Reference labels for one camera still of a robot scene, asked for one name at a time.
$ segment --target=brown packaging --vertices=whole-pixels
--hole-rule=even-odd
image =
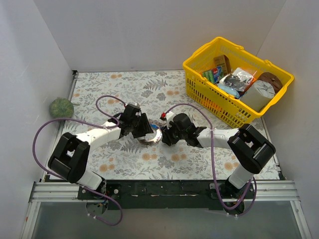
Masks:
[[[283,84],[280,82],[277,76],[270,72],[264,72],[258,78],[258,81],[268,82],[274,87],[275,94],[283,87]]]
[[[221,66],[224,76],[231,72],[229,59],[225,55],[214,57],[215,67]]]

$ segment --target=blue cloth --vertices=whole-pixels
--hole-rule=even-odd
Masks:
[[[239,96],[239,93],[238,93],[235,89],[233,89],[233,88],[230,88],[230,87],[225,86],[225,85],[223,85],[223,84],[217,84],[217,86],[218,86],[220,89],[222,89],[224,92],[226,92],[226,93],[228,93],[228,94],[230,94],[230,95],[236,97],[237,99],[240,97],[240,96]]]

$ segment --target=glass panel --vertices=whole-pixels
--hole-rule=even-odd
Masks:
[[[113,222],[119,211],[106,211]],[[256,202],[235,219],[206,209],[130,209],[110,227],[87,216],[85,203],[41,203],[34,239],[299,239],[290,202]]]

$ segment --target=floor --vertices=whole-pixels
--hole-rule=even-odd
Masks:
[[[177,103],[191,103],[204,111],[215,128],[229,128],[186,95],[183,71],[79,73],[72,97],[72,102],[78,104],[73,117],[103,124],[107,117],[97,111],[95,101],[106,94],[127,103],[139,103],[150,120],[159,120],[162,112]],[[112,115],[123,111],[122,104],[113,99],[102,99],[100,107]],[[208,126],[193,108],[179,107],[174,112],[188,114],[196,126]],[[252,125],[266,136],[261,119],[254,120]],[[76,134],[90,129],[67,122],[63,132]],[[214,156],[217,179],[227,179],[239,165],[231,150],[214,148]],[[210,148],[194,148],[181,141],[171,147],[161,142],[147,147],[132,135],[91,152],[87,167],[106,179],[212,179]],[[279,179],[275,162],[271,159],[256,178]]]

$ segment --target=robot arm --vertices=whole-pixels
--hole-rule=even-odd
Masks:
[[[186,114],[175,115],[168,112],[161,119],[166,120],[166,126],[162,129],[162,141],[167,145],[176,144],[183,139],[190,146],[211,147],[211,130],[196,127]],[[276,152],[275,147],[250,124],[235,129],[215,129],[213,140],[214,147],[231,149],[240,162],[225,182],[233,192],[241,191],[247,181],[254,174],[260,173]]]
[[[70,183],[79,183],[93,190],[101,188],[104,179],[86,168],[89,152],[129,133],[134,138],[153,133],[146,114],[141,113],[138,105],[126,105],[124,112],[115,117],[119,117],[119,125],[115,128],[97,128],[76,135],[63,134],[49,159],[49,168]],[[113,119],[103,124],[105,127],[114,125],[116,121]]]

